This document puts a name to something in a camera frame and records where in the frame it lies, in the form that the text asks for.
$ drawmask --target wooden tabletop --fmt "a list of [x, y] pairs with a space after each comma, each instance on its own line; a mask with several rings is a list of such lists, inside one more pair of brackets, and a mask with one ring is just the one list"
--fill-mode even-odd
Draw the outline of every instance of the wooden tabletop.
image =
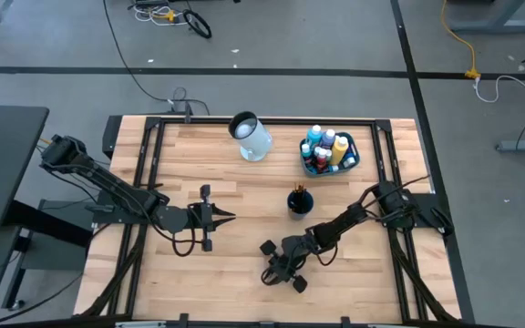
[[[120, 125], [110, 170], [129, 183], [137, 165], [144, 122], [145, 117], [130, 116]], [[427, 175], [415, 121], [391, 119], [391, 123], [403, 181]], [[369, 128], [333, 127], [353, 136], [360, 164], [340, 175], [309, 179], [298, 152], [309, 127], [266, 127], [273, 136], [273, 149], [264, 160], [248, 162], [241, 157], [226, 125], [166, 125], [157, 178], [163, 187], [159, 191], [170, 197], [170, 205], [185, 207], [200, 201], [200, 186], [210, 184], [211, 202], [236, 213], [237, 219], [211, 235], [212, 252], [196, 247], [186, 258], [177, 257], [171, 243], [149, 229], [134, 318], [178, 320], [180, 313], [189, 313], [190, 320], [198, 321], [337, 323], [341, 316], [349, 316], [356, 323], [400, 323], [386, 229], [372, 221], [343, 235], [332, 265], [324, 267], [316, 258], [308, 259], [300, 270], [309, 282], [305, 292], [296, 292], [290, 283], [271, 287], [261, 283], [268, 261], [259, 250], [263, 242], [270, 239], [280, 245], [284, 237], [301, 235], [308, 226], [334, 219], [378, 180]], [[383, 135], [381, 140], [387, 163]], [[154, 144], [153, 134], [149, 149]], [[149, 175], [150, 156], [143, 181]], [[314, 197], [313, 210], [301, 221], [287, 215], [286, 198], [295, 182], [302, 182]], [[426, 180], [409, 188], [413, 192], [430, 190]], [[111, 278], [122, 229], [113, 225], [93, 240], [75, 313], [88, 308]], [[180, 238], [189, 237], [185, 233]], [[423, 280], [448, 312], [460, 317], [440, 234], [418, 228], [413, 235]], [[331, 252], [324, 256], [326, 261]], [[405, 280], [411, 314], [416, 318], [412, 284], [406, 275]], [[121, 311], [128, 284], [126, 280], [121, 288]]]

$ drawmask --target blue cup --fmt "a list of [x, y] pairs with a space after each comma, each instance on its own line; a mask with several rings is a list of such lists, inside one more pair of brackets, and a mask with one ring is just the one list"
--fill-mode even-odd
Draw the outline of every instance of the blue cup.
[[300, 220], [309, 213], [314, 207], [314, 198], [307, 191], [303, 194], [303, 201], [299, 204], [295, 203], [295, 193], [292, 191], [287, 197], [287, 208], [289, 211], [289, 217], [293, 220]]

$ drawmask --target bottle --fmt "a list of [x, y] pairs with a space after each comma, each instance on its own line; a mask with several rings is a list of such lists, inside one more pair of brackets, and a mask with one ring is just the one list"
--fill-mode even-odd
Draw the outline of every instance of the bottle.
[[309, 146], [314, 149], [317, 145], [319, 145], [321, 135], [321, 127], [314, 125], [309, 129], [309, 131], [307, 131], [307, 144], [309, 144]]
[[319, 155], [317, 155], [317, 173], [323, 173], [327, 166], [327, 150], [319, 149]]
[[346, 169], [349, 168], [349, 167], [351, 167], [351, 166], [354, 165], [354, 164], [355, 164], [355, 158], [354, 158], [354, 156], [349, 157], [349, 158], [347, 158], [347, 159], [344, 160], [344, 168], [346, 168]]
[[328, 129], [321, 137], [319, 146], [323, 149], [331, 149], [335, 141], [335, 131]]
[[342, 161], [348, 146], [346, 137], [338, 138], [332, 147], [332, 158], [329, 160], [329, 165], [338, 165]]
[[301, 155], [303, 156], [305, 165], [311, 164], [312, 157], [311, 157], [311, 150], [309, 149], [309, 145], [303, 144], [301, 145]]

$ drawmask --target concrete floor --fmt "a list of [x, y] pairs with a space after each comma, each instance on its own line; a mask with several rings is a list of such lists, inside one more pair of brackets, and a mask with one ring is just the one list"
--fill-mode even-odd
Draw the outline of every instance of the concrete floor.
[[[108, 0], [115, 33], [132, 67], [406, 70], [387, 1], [341, 0], [328, 7], [318, 0], [243, 1], [239, 5], [228, 0], [192, 2], [211, 25], [211, 40], [185, 27], [138, 22], [126, 10], [128, 4]], [[440, 1], [400, 0], [415, 65], [419, 72], [462, 73], [468, 69], [469, 53], [443, 31], [438, 22], [440, 6]], [[486, 9], [451, 4], [448, 18], [491, 14], [496, 7]], [[525, 6], [517, 16], [525, 18]], [[466, 39], [478, 50], [482, 73], [519, 71], [525, 35]], [[122, 64], [101, 1], [14, 0], [0, 25], [0, 67]], [[406, 78], [161, 75], [138, 79], [161, 97], [170, 96], [175, 87], [185, 87], [188, 97], [209, 104], [212, 115], [252, 110], [261, 116], [417, 117]], [[517, 137], [525, 123], [525, 89], [503, 82], [500, 101], [485, 104], [476, 98], [471, 81], [419, 82], [476, 321], [525, 327], [525, 154], [501, 155], [493, 149], [500, 139]], [[493, 82], [483, 81], [480, 87], [485, 97], [494, 97]], [[100, 146], [107, 116], [169, 110], [168, 105], [143, 95], [129, 76], [100, 74], [0, 74], [0, 104], [50, 108], [43, 136], [80, 138], [99, 159], [103, 158]], [[194, 110], [201, 112], [198, 106]], [[37, 164], [33, 158], [17, 194], [21, 201], [37, 205], [42, 198], [84, 197], [80, 190], [49, 177]], [[27, 272], [20, 296], [33, 304], [76, 274]], [[68, 317], [76, 296], [74, 285], [15, 321]], [[7, 314], [0, 310], [0, 316]]]

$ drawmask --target blue basket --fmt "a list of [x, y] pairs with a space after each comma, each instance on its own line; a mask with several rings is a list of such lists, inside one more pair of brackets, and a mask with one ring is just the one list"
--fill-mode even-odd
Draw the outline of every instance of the blue basket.
[[[344, 172], [347, 172], [350, 169], [355, 168], [360, 163], [360, 152], [357, 151], [357, 148], [355, 147], [354, 138], [352, 138], [352, 136], [350, 136], [349, 133], [345, 133], [345, 132], [338, 132], [338, 133], [335, 133], [335, 134], [336, 134], [336, 136], [346, 137], [347, 138], [347, 142], [349, 143], [349, 148], [352, 150], [352, 153], [354, 154], [355, 164], [352, 165], [349, 168], [339, 169], [336, 172], [329, 172], [329, 171], [327, 171], [327, 172], [324, 172], [324, 173], [321, 173], [321, 174], [317, 174], [317, 173], [313, 173], [312, 171], [310, 171], [305, 166], [305, 159], [303, 158], [303, 155], [301, 155], [301, 165], [303, 166], [303, 171], [305, 172], [305, 175], [307, 177], [309, 177], [309, 178], [320, 178], [320, 177], [331, 176], [331, 175], [334, 175], [334, 174], [344, 173]], [[301, 146], [304, 143], [305, 143], [305, 139], [301, 140], [301, 143], [299, 144], [299, 153], [300, 154], [301, 154]]]

